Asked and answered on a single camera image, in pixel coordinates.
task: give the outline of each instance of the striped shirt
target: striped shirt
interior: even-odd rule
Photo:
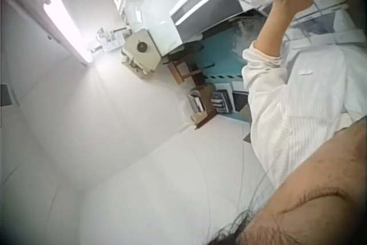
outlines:
[[[243,52],[251,142],[275,188],[336,131],[367,114],[367,55],[329,45],[296,55]],[[287,65],[294,60],[291,72]]]

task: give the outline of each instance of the person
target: person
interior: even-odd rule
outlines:
[[[356,45],[311,47],[287,77],[282,39],[311,4],[274,0],[243,53],[251,141],[276,191],[209,245],[366,244],[367,55]]]

